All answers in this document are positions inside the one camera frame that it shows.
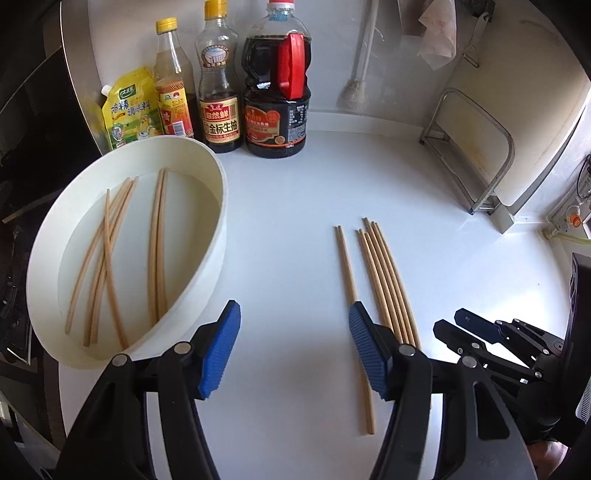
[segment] white bowl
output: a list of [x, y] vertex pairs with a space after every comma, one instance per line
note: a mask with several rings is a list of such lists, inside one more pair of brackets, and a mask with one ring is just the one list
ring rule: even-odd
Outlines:
[[[158, 171], [167, 167], [165, 284], [168, 312], [150, 328], [147, 300], [150, 216]], [[154, 137], [108, 153], [62, 192], [37, 234], [27, 272], [27, 303], [43, 348], [73, 368], [100, 368], [121, 351], [106, 289], [98, 342], [82, 346], [97, 254], [85, 276], [72, 331], [64, 325], [80, 266], [99, 226], [106, 189], [139, 176], [113, 248], [115, 291], [134, 359], [161, 355], [195, 323], [222, 268], [226, 248], [226, 174], [215, 154], [188, 138]]]

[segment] bottle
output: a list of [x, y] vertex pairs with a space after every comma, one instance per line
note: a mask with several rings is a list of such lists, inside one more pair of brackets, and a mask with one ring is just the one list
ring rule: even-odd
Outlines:
[[306, 143], [311, 37], [293, 15], [293, 0], [271, 1], [267, 12], [252, 27], [242, 55], [246, 144], [260, 157], [283, 158]]
[[154, 86], [165, 134], [194, 137], [199, 109], [193, 68], [178, 42], [176, 17], [156, 22], [158, 53], [154, 65]]
[[215, 153], [224, 153], [242, 144], [234, 69], [238, 34], [226, 25], [226, 0], [207, 0], [204, 9], [205, 29], [195, 40], [201, 61], [199, 112], [203, 142]]

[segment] metal screw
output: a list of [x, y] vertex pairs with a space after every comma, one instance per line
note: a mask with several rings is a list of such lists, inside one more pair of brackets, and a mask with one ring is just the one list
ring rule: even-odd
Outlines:
[[179, 342], [174, 346], [174, 353], [185, 355], [191, 351], [191, 344], [189, 342]]
[[124, 353], [119, 353], [118, 355], [115, 355], [113, 357], [111, 363], [113, 363], [113, 365], [116, 367], [122, 367], [127, 363], [127, 355], [125, 355]]
[[478, 365], [478, 362], [476, 361], [476, 359], [473, 356], [463, 357], [462, 363], [464, 364], [465, 367], [468, 367], [468, 368], [474, 368], [475, 366]]
[[403, 354], [404, 356], [413, 356], [416, 352], [415, 347], [404, 343], [398, 347], [398, 351]]

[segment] yellow sauce bottle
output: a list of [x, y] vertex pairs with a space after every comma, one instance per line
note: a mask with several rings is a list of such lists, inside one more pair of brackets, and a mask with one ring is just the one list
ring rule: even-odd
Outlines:
[[160, 118], [165, 134], [194, 137], [199, 122], [193, 68], [177, 36], [176, 17], [156, 22], [158, 53], [154, 84], [158, 92]]

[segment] chopsticks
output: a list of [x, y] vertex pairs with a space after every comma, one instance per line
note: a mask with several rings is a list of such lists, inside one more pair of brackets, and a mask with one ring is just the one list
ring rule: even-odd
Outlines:
[[362, 249], [380, 306], [382, 322], [392, 329], [399, 342], [409, 343], [420, 349], [421, 342], [413, 311], [390, 248], [377, 223], [370, 222], [367, 218], [363, 219], [363, 223], [368, 231], [363, 233], [359, 230], [359, 234], [363, 237]]
[[150, 226], [150, 250], [148, 253], [148, 310], [152, 326], [168, 310], [164, 284], [164, 210], [168, 185], [168, 169], [158, 172], [152, 220]]
[[[125, 331], [121, 326], [121, 314], [119, 312], [119, 306], [117, 305], [117, 296], [115, 294], [115, 286], [113, 284], [113, 271], [111, 266], [111, 225], [109, 222], [109, 194], [110, 191], [107, 189], [107, 195], [105, 197], [105, 270], [107, 275], [107, 293], [109, 296], [109, 303], [111, 304], [111, 310], [113, 312], [113, 319], [115, 321], [115, 330], [117, 331], [117, 338], [119, 339], [119, 344], [125, 350], [129, 343], [127, 341], [127, 336], [125, 335]], [[125, 203], [123, 208], [127, 207], [127, 200], [130, 198], [128, 194], [125, 198]], [[121, 213], [119, 214], [117, 221], [119, 218], [123, 217]]]
[[[89, 268], [96, 247], [103, 239], [104, 248], [100, 250], [96, 263], [95, 273], [90, 285], [89, 298], [86, 306], [83, 345], [89, 346], [98, 341], [98, 328], [100, 317], [100, 304], [103, 297], [105, 283], [107, 295], [115, 331], [122, 349], [129, 346], [127, 335], [122, 326], [121, 313], [117, 303], [115, 286], [113, 281], [112, 251], [116, 242], [125, 212], [134, 194], [138, 178], [127, 178], [119, 188], [119, 191], [111, 202], [111, 191], [105, 195], [105, 214], [86, 252], [86, 256], [80, 268], [79, 275], [74, 285], [74, 291], [70, 301], [68, 315], [66, 317], [65, 331], [70, 333], [76, 310], [76, 303], [80, 295], [84, 277]], [[165, 275], [164, 275], [164, 214], [166, 207], [166, 193], [168, 186], [168, 169], [162, 168], [158, 173], [154, 204], [152, 206], [150, 225], [150, 247], [148, 252], [148, 309], [152, 325], [156, 324], [168, 310]]]
[[162, 188], [160, 189], [160, 204], [158, 205], [158, 245], [156, 247], [156, 292], [158, 294], [158, 320], [168, 310], [166, 291], [164, 288], [164, 212], [166, 206], [166, 190], [168, 186], [168, 169], [164, 169]]
[[392, 257], [392, 252], [390, 251], [390, 247], [388, 246], [388, 243], [386, 242], [384, 234], [382, 233], [382, 230], [379, 227], [379, 225], [376, 222], [371, 222], [371, 225], [372, 225], [372, 227], [375, 227], [380, 244], [383, 245], [383, 248], [386, 250], [386, 256], [388, 258], [388, 268], [391, 271], [392, 279], [394, 281], [394, 288], [396, 291], [396, 295], [398, 296], [399, 299], [402, 299], [402, 301], [400, 302], [400, 305], [404, 306], [404, 308], [402, 310], [402, 315], [404, 317], [404, 323], [407, 328], [407, 333], [409, 332], [408, 328], [410, 327], [410, 332], [412, 332], [413, 341], [414, 341], [413, 345], [420, 350], [421, 349], [421, 339], [418, 336], [417, 324], [414, 320], [413, 310], [410, 307], [410, 302], [408, 301], [408, 296], [407, 296], [406, 290], [404, 288], [404, 283], [402, 283], [400, 273], [398, 272], [398, 269], [396, 268], [396, 263], [394, 263], [394, 259]]
[[[121, 206], [121, 201], [125, 196], [127, 187], [130, 182], [131, 179], [127, 178], [122, 183], [121, 188], [119, 188], [119, 191], [113, 199], [113, 203], [109, 207], [109, 214], [113, 215], [114, 212], [117, 212], [119, 210], [119, 207]], [[88, 270], [88, 266], [90, 265], [90, 261], [92, 260], [92, 257], [95, 254], [96, 246], [98, 245], [101, 237], [103, 237], [104, 228], [105, 220], [103, 219], [98, 229], [96, 230], [94, 237], [92, 238], [92, 242], [90, 243], [88, 250], [86, 251], [86, 256], [84, 257], [84, 261], [82, 262], [82, 267], [80, 267], [80, 272], [78, 273], [78, 278], [76, 279], [76, 283], [74, 285], [74, 292], [72, 292], [72, 298], [70, 300], [70, 308], [68, 309], [68, 315], [66, 317], [65, 331], [67, 334], [69, 334], [72, 329], [72, 322], [74, 320], [74, 313], [76, 311], [76, 303], [78, 302], [78, 297], [80, 296], [80, 289], [82, 287], [82, 283], [84, 282], [84, 277], [86, 275], [86, 271]]]
[[[345, 287], [347, 292], [347, 302], [349, 306], [357, 301], [357, 289], [355, 288], [355, 281], [353, 279], [353, 269], [351, 267], [351, 261], [349, 259], [349, 252], [347, 251], [347, 243], [345, 241], [345, 234], [343, 233], [343, 227], [340, 225], [336, 227], [337, 241], [339, 244], [341, 267], [343, 271], [343, 277], [345, 279]], [[375, 434], [375, 416], [374, 416], [374, 405], [371, 399], [371, 386], [363, 366], [361, 366], [361, 383], [362, 383], [362, 395], [363, 395], [363, 409], [365, 411], [365, 427], [369, 435]]]
[[[115, 244], [117, 239], [117, 235], [119, 233], [119, 229], [121, 228], [121, 223], [123, 222], [123, 218], [125, 216], [125, 211], [127, 210], [127, 206], [129, 205], [129, 201], [134, 193], [135, 187], [137, 185], [138, 179], [135, 178], [127, 185], [124, 184], [121, 186], [120, 191], [124, 192], [124, 200], [121, 205], [115, 209], [115, 223], [114, 225], [110, 225], [109, 222], [109, 243], [112, 246]], [[103, 249], [99, 254], [99, 259], [96, 264], [95, 276], [93, 278], [92, 284], [90, 286], [90, 294], [88, 298], [88, 304], [86, 308], [86, 319], [85, 319], [85, 329], [84, 329], [84, 339], [83, 345], [89, 346], [91, 343], [96, 343], [98, 340], [98, 328], [99, 328], [99, 313], [100, 313], [100, 301], [103, 296], [103, 291], [105, 288], [105, 280], [106, 280], [106, 266], [105, 266], [105, 250]], [[124, 344], [126, 343], [125, 337], [119, 338], [119, 344], [123, 348]]]

